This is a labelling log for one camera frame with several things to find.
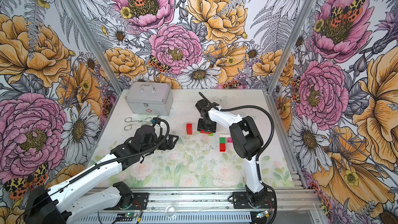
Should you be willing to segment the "long red lego brick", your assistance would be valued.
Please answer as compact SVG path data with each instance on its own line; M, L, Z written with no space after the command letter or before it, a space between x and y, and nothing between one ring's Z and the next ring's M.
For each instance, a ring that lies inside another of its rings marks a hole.
M211 132L206 132L204 130L201 130L200 133L202 133L202 134L212 134Z

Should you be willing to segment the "white lego brick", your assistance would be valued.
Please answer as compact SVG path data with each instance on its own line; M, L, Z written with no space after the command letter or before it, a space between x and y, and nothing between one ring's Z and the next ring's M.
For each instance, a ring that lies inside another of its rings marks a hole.
M219 134L219 137L228 139L231 137L231 135L230 134Z

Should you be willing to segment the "small red lego brick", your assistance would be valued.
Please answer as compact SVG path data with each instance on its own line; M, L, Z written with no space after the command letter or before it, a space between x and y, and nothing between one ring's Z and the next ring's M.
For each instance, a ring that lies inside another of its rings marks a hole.
M191 123L188 123L188 124L186 125L186 129L191 131L191 130L192 130L192 124L191 124Z

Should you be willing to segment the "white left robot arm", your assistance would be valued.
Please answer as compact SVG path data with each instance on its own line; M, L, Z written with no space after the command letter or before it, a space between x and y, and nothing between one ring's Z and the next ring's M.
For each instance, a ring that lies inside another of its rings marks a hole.
M133 137L91 167L48 189L44 186L34 189L21 219L26 224L71 224L103 209L129 209L134 205L142 209L122 181L97 194L85 194L104 180L143 162L156 150L172 150L178 140L179 136L170 133L166 120L153 118L151 124L142 125Z

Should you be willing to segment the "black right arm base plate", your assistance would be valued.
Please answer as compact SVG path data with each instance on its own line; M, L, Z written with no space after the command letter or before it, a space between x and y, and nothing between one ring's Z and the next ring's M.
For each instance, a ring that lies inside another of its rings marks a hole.
M277 198L273 192L262 190L257 193L232 192L232 203L235 209L275 208Z

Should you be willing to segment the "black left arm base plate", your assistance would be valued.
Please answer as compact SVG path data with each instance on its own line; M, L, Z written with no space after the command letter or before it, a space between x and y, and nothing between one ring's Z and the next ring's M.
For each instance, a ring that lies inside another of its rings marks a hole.
M122 210L145 210L148 204L149 193L130 193L123 195L118 203Z

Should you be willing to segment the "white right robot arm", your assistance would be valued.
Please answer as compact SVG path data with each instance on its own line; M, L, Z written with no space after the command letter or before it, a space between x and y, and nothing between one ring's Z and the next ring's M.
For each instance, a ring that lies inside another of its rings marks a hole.
M264 145L263 138L253 118L234 115L217 106L212 106L205 99L197 101L196 109L201 115L198 130L215 133L217 125L227 128L237 155L244 160L246 173L246 196L251 206L259 206L267 195L261 179L258 154Z

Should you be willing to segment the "dark green lego brick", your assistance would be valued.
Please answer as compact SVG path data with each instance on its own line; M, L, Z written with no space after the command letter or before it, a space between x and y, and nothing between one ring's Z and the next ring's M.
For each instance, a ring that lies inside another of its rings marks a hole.
M221 138L219 139L219 141L220 141L220 144L225 144L225 143L227 142L227 139L224 138L224 137L221 137Z

